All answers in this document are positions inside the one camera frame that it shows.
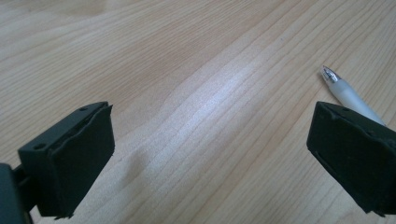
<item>pen grip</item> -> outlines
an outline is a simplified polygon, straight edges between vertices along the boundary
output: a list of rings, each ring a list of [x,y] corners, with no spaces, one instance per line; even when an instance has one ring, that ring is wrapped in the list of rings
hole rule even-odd
[[[384,125],[384,121],[359,97],[359,95],[343,79],[330,86],[330,91],[345,107],[352,109],[368,119]]]

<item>table top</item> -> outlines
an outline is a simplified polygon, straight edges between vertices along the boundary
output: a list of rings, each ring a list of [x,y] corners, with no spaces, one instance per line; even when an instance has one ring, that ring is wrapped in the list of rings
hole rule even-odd
[[[394,0],[2,1],[0,162],[109,101],[115,153],[57,223],[394,223],[307,150],[323,64],[396,129]]]

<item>wood grain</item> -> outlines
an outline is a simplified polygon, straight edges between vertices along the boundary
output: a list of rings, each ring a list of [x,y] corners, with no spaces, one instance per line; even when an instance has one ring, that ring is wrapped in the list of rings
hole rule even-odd
[[[57,223],[394,223],[306,149],[326,64],[396,129],[396,2],[0,2],[0,162],[76,108],[116,152]],[[53,223],[34,209],[36,223]]]

